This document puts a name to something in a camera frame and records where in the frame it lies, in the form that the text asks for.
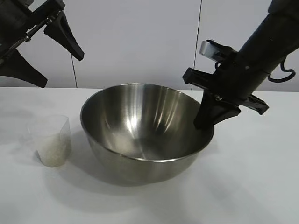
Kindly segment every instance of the black cable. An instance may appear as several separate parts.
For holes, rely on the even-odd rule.
[[[280,69],[283,71],[283,72],[291,72],[291,74],[287,77],[284,77],[284,78],[279,78],[279,79],[275,79],[275,78],[271,78],[270,75],[268,76],[268,80],[270,82],[273,82],[273,83],[284,83],[286,81],[289,81],[290,79],[294,78],[295,75],[296,75],[296,72],[294,69],[288,69],[286,70],[285,69],[285,60],[286,60],[286,57],[284,58],[284,60],[280,63]]]
[[[76,77],[75,66],[74,66],[74,60],[73,60],[73,55],[71,55],[71,64],[73,66],[73,72],[74,72],[74,77],[75,77],[76,88],[78,88],[77,77]]]

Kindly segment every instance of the stainless steel bowl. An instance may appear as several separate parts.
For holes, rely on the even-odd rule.
[[[153,84],[125,84],[91,96],[81,124],[99,161],[130,182],[165,181],[183,172],[210,142],[214,126],[196,130],[200,104]]]

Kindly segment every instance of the screw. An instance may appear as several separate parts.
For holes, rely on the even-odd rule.
[[[215,95],[215,99],[216,99],[217,101],[221,101],[221,100],[222,100],[222,98],[221,98],[220,96],[218,96],[218,95]]]
[[[24,40],[25,40],[26,42],[31,41],[30,37],[28,37],[28,36],[25,36]]]

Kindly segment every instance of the bowl rim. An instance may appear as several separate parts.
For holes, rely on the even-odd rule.
[[[158,87],[163,87],[163,88],[166,88],[166,89],[169,89],[169,90],[172,90],[172,91],[176,91],[176,92],[179,92],[180,94],[183,94],[184,96],[190,98],[191,100],[195,101],[196,103],[200,104],[197,100],[193,99],[192,97],[188,96],[187,94],[179,91],[179,90],[175,90],[173,88],[170,88],[170,87],[166,87],[166,86],[162,86],[162,85],[157,85],[157,84],[142,84],[142,83],[126,83],[126,84],[120,84],[120,85],[114,85],[114,86],[110,86],[108,88],[104,88],[102,90],[99,90],[97,91],[96,93],[92,94],[82,105],[81,107],[81,110],[80,110],[80,123],[81,123],[81,126],[85,132],[85,134],[88,136],[88,138],[92,139],[94,142],[96,142],[97,144],[99,144],[101,147],[103,147],[104,149],[106,149],[107,151],[113,153],[113,154],[116,154],[118,156],[121,156],[121,157],[125,157],[127,159],[130,159],[130,160],[137,160],[137,161],[148,161],[148,162],[170,162],[170,161],[178,161],[178,160],[182,160],[182,159],[185,159],[187,157],[191,157],[193,155],[196,155],[198,153],[200,153],[204,148],[207,147],[208,144],[210,144],[213,136],[214,136],[214,125],[211,125],[209,126],[207,129],[208,131],[211,132],[210,134],[210,138],[206,141],[206,143],[198,150],[196,150],[195,152],[191,153],[191,154],[188,154],[188,155],[184,155],[184,156],[181,156],[181,157],[178,157],[178,158],[173,158],[173,159],[165,159],[165,160],[150,160],[150,159],[143,159],[143,158],[138,158],[138,157],[131,157],[131,156],[127,156],[127,155],[124,155],[124,154],[121,154],[121,153],[118,153],[110,148],[107,148],[105,146],[103,146],[102,144],[100,144],[94,137],[92,137],[90,135],[90,133],[88,132],[87,128],[85,127],[84,123],[83,123],[83,118],[82,118],[82,113],[83,113],[83,109],[85,108],[85,105],[87,104],[87,102],[95,95],[99,94],[100,92],[102,91],[105,91],[105,90],[108,90],[108,89],[112,89],[112,88],[115,88],[115,87],[118,87],[118,86],[124,86],[124,85],[152,85],[152,86],[158,86]]]

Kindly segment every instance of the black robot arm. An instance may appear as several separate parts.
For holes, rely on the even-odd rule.
[[[217,124],[237,116],[239,105],[263,114],[269,107],[252,92],[281,64],[283,71],[288,54],[299,48],[299,1],[273,0],[269,15],[247,40],[239,52],[214,41],[203,42],[202,55],[216,61],[213,74],[189,68],[183,79],[204,89],[199,113],[194,121],[197,128]]]
[[[14,77],[44,87],[47,79],[16,50],[42,27],[44,33],[82,60],[84,52],[76,42],[64,14],[62,0],[47,0],[31,12],[33,0],[0,0],[0,76]]]

